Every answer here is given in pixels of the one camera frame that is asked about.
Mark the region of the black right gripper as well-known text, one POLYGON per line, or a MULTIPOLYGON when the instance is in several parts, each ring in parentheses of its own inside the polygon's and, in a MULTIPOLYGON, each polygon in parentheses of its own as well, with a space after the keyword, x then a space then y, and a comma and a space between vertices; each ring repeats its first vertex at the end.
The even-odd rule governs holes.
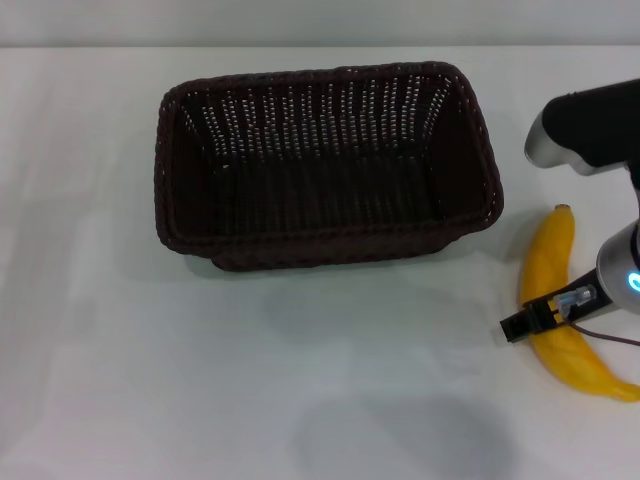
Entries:
POLYGON ((556 290, 551 298, 537 298, 523 304, 515 314, 499 322, 505 339, 517 343, 566 325, 601 315, 614 308, 594 268, 568 285, 556 290))

